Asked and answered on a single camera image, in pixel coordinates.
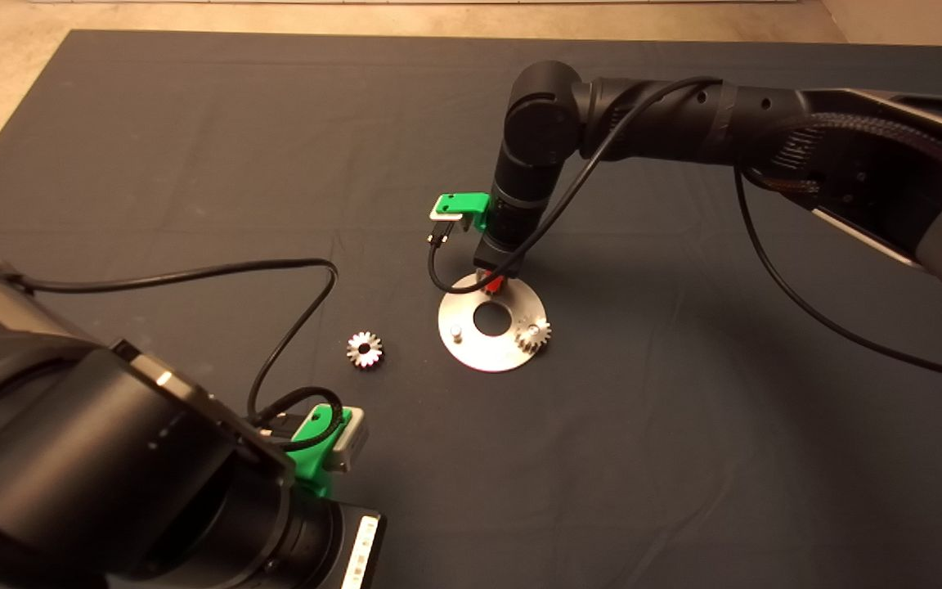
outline metal gear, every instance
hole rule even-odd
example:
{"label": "metal gear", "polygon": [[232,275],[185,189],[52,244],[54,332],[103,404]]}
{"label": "metal gear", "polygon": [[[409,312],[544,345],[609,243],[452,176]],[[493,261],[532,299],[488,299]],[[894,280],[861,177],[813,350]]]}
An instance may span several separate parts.
{"label": "metal gear", "polygon": [[356,368],[373,368],[384,357],[384,344],[376,333],[359,331],[348,339],[348,359]]}
{"label": "metal gear", "polygon": [[527,353],[536,353],[550,339],[550,324],[543,318],[530,321],[530,324],[515,333],[519,348]]}

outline center hole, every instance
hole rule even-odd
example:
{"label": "center hole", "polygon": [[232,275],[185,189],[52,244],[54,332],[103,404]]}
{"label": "center hole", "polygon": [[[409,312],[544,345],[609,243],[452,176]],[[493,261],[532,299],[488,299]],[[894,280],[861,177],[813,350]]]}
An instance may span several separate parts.
{"label": "center hole", "polygon": [[485,335],[504,335],[511,328],[511,313],[500,303],[482,303],[474,310],[474,325]]}

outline table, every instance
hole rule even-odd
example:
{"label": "table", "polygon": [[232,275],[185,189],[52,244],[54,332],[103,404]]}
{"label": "table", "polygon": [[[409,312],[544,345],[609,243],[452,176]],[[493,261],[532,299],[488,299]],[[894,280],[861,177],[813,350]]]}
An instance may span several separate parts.
{"label": "table", "polygon": [[[523,273],[554,324],[545,354],[500,375],[449,357],[425,213],[487,190],[509,84],[541,59],[942,93],[935,47],[74,31],[0,135],[0,258],[61,280],[334,260],[337,290],[264,398],[322,384],[366,408],[336,496],[390,518],[377,589],[942,586],[942,377],[785,299],[726,169],[603,165]],[[751,202],[808,299],[942,361],[934,279],[778,195]],[[455,237],[440,272],[470,271],[474,245]],[[324,279],[42,299],[240,409]],[[376,371],[345,362],[359,330],[384,339]]]}

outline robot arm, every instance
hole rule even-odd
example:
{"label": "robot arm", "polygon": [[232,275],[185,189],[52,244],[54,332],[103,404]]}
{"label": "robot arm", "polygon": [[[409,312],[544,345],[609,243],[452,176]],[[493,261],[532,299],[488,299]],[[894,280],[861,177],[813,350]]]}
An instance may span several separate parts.
{"label": "robot arm", "polygon": [[[475,250],[497,268],[537,227],[566,158],[591,156],[662,82],[581,81],[559,62],[514,83]],[[748,179],[942,280],[942,97],[700,83],[629,122],[603,160],[737,165]],[[518,265],[507,273],[516,276]]]}

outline metal plate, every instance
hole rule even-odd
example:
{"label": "metal plate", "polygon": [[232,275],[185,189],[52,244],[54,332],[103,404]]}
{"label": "metal plate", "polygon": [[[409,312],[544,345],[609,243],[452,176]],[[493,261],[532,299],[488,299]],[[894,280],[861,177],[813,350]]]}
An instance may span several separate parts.
{"label": "metal plate", "polygon": [[[472,273],[453,286],[469,286],[477,279]],[[485,335],[475,327],[475,310],[485,303],[497,303],[511,313],[511,327],[501,335]],[[518,346],[515,335],[519,329],[546,318],[536,292],[523,281],[508,279],[498,294],[476,291],[442,297],[442,304],[438,305],[438,335],[449,353],[466,366],[482,372],[505,372],[526,364],[536,354]]]}

